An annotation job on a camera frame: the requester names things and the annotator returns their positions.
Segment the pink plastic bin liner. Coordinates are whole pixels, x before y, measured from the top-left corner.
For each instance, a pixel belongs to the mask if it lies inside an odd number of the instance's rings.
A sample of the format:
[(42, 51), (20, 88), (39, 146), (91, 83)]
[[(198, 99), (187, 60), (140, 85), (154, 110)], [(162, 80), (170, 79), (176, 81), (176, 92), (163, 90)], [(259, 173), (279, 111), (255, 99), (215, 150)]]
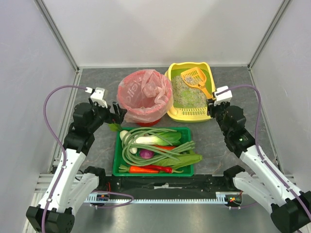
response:
[(138, 70), (119, 83), (117, 100), (127, 110), (126, 122), (154, 121), (173, 106), (172, 83), (154, 69)]

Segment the yellow litter box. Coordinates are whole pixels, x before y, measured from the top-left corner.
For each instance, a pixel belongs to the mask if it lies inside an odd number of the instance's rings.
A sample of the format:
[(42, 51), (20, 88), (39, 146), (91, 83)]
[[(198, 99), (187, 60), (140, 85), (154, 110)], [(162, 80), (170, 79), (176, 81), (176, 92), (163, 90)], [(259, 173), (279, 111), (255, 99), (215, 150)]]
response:
[[(172, 77), (180, 76), (180, 74), (194, 67), (200, 68), (206, 75), (206, 88), (208, 92), (213, 93), (216, 91), (216, 86), (213, 80), (210, 66), (206, 62), (183, 62), (173, 63), (165, 72), (165, 76), (171, 81)], [(207, 115), (207, 107), (201, 108), (175, 108), (172, 106), (167, 112), (170, 118), (179, 122), (203, 122), (210, 120), (211, 117)]]

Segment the red trash bin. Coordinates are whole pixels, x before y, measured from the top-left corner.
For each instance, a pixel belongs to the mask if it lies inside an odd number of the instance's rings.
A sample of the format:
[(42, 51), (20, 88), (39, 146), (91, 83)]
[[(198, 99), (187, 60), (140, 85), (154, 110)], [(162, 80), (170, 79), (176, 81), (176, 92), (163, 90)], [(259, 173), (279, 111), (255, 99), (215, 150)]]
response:
[(140, 122), (137, 122), (137, 124), (141, 127), (152, 127), (154, 125), (156, 125), (157, 123), (160, 122), (160, 118), (157, 119), (157, 120), (154, 120), (154, 121), (140, 121)]

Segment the orange litter scoop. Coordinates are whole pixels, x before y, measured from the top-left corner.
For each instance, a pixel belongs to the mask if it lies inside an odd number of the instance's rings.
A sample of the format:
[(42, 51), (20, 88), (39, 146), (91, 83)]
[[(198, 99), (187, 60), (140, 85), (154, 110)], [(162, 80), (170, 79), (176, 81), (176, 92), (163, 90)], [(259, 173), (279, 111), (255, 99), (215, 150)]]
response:
[(206, 75), (200, 68), (194, 67), (187, 69), (181, 73), (181, 77), (189, 87), (201, 90), (208, 100), (213, 98), (212, 94), (206, 88)]

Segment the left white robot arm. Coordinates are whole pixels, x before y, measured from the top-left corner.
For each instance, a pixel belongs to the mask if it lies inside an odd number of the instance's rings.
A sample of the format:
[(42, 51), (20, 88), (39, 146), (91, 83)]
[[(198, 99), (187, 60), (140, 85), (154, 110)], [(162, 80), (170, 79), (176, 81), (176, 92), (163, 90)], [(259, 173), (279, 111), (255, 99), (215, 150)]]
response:
[(95, 140), (94, 133), (104, 123), (121, 124), (127, 110), (113, 103), (102, 107), (96, 103), (77, 104), (73, 122), (62, 143), (60, 162), (43, 198), (36, 207), (30, 206), (26, 217), (40, 233), (69, 233), (75, 216), (89, 194), (98, 187), (106, 186), (105, 170), (89, 166), (82, 178), (74, 184), (77, 172)]

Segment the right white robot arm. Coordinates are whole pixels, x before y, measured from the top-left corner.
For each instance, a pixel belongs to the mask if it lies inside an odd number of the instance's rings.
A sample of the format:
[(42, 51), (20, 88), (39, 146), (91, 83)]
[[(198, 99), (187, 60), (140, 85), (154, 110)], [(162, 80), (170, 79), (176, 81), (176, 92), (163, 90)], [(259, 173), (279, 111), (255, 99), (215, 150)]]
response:
[(246, 192), (270, 215), (282, 233), (293, 233), (311, 222), (311, 193), (291, 182), (256, 146), (255, 138), (245, 128), (243, 109), (229, 102), (207, 101), (208, 114), (216, 119), (227, 148), (248, 165), (257, 178), (240, 166), (224, 175), (235, 188)]

